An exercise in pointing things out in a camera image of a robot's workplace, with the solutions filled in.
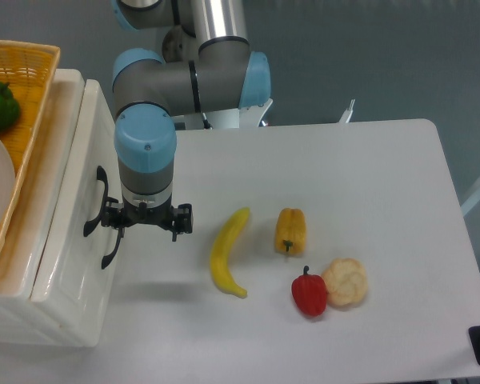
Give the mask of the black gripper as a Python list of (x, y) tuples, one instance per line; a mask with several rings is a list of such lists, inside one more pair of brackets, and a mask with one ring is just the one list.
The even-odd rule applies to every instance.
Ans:
[(172, 196), (161, 205), (148, 207), (116, 198), (107, 197), (102, 212), (102, 226), (116, 229), (120, 238), (124, 237), (126, 227), (137, 224), (160, 226), (171, 232), (172, 241), (176, 242), (181, 234), (193, 233), (193, 207), (189, 203), (172, 206)]

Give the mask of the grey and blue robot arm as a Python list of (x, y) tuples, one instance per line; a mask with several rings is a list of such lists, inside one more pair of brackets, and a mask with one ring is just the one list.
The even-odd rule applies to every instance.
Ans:
[(271, 94), (268, 59), (250, 48), (240, 1), (115, 1), (112, 7), (125, 28), (180, 27), (196, 41), (197, 55), (172, 62), (139, 48), (116, 58), (114, 147), (122, 196), (104, 196), (84, 232), (104, 226), (122, 233), (146, 224), (188, 234), (191, 205), (171, 204), (173, 119), (265, 104)]

